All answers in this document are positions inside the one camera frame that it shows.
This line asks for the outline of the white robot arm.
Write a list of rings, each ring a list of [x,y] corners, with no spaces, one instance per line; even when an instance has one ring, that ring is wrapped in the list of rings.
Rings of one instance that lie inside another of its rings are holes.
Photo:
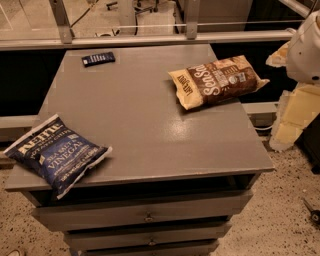
[[[292,92],[280,96],[269,141],[274,151],[285,151],[320,113],[320,10],[311,13],[266,64],[285,67],[297,82]]]

